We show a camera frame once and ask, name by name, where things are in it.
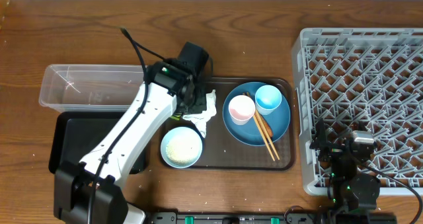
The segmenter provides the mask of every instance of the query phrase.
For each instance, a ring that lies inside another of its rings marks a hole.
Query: blue bowl
[[[183,165],[175,164],[174,162],[172,162],[167,157],[167,152],[166,152],[167,145],[172,141],[172,139],[181,139],[181,138],[187,139],[188,137],[190,137],[191,140],[194,141],[193,145],[198,146],[199,151],[198,151],[197,157],[194,160],[192,160],[191,162],[183,164]],[[163,139],[161,140],[161,145],[160,145],[160,152],[161,152],[161,156],[162,156],[163,160],[168,165],[170,165],[174,168],[190,167],[191,165],[193,165],[195,162],[198,161],[198,159],[201,156],[202,150],[203,150],[203,141],[201,140],[201,137],[198,135],[198,133],[196,131],[194,131],[191,128],[187,128],[187,127],[178,127],[178,128],[174,128],[174,129],[170,130],[163,137]]]
[[[260,135],[253,119],[250,119],[242,126],[238,126],[233,123],[231,115],[229,114],[229,102],[235,96],[246,92],[249,92],[251,98],[254,100],[257,90],[264,85],[266,84],[261,82],[249,82],[239,85],[229,93],[223,104],[223,122],[225,123],[227,130],[233,135],[233,137],[247,145],[264,145],[262,136]],[[286,133],[289,121],[291,120],[291,110],[289,109],[287,100],[285,98],[282,99],[281,104],[273,111],[273,113],[271,115],[263,115],[263,118],[267,121],[270,128],[272,128],[272,141],[276,142]]]

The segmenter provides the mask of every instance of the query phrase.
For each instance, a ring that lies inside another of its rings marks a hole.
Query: white bowl
[[[160,147],[163,160],[174,168],[190,167],[200,158],[202,150],[201,137],[187,127],[170,130],[162,139]]]

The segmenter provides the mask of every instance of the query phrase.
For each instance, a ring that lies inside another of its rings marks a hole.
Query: white napkin
[[[216,115],[216,90],[206,94],[207,110],[200,114],[183,115],[182,119],[191,121],[206,138],[206,122]]]

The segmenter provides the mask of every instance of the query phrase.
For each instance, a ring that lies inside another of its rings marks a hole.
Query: chopsticks
[[[276,151],[276,148],[275,148],[275,146],[274,146],[274,144],[272,142],[272,139],[270,139],[269,133],[267,132],[267,129],[266,129],[266,127],[263,124],[262,117],[258,113],[257,109],[256,109],[256,111],[254,113],[253,118],[254,118],[254,121],[256,122],[256,126],[258,128],[258,131],[260,132],[260,135],[262,136],[262,139],[264,141],[264,144],[266,145],[267,150],[269,151],[269,154],[272,157],[273,161],[275,161],[275,158],[274,158],[274,156],[272,154],[272,150],[270,150],[269,144],[272,147],[273,152],[275,152],[275,155],[278,158],[278,160],[280,160],[279,155],[278,155],[278,152]]]

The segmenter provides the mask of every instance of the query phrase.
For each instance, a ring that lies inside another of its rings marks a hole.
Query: blue plate
[[[225,122],[226,128],[233,137],[247,145],[264,145],[262,136],[260,135],[253,118],[251,118],[245,125],[241,126],[232,122],[231,115],[229,114],[229,102],[233,97],[242,95],[246,92],[250,93],[251,98],[254,101],[256,91],[263,85],[266,85],[266,83],[249,82],[239,85],[229,93],[225,99],[225,103],[223,104],[223,122]],[[263,118],[267,121],[270,128],[272,128],[272,141],[275,142],[279,140],[279,138],[281,138],[288,129],[289,121],[291,119],[291,111],[286,98],[283,96],[281,105],[279,105],[279,107],[277,107],[277,109],[275,109],[275,111],[271,114],[263,116]]]

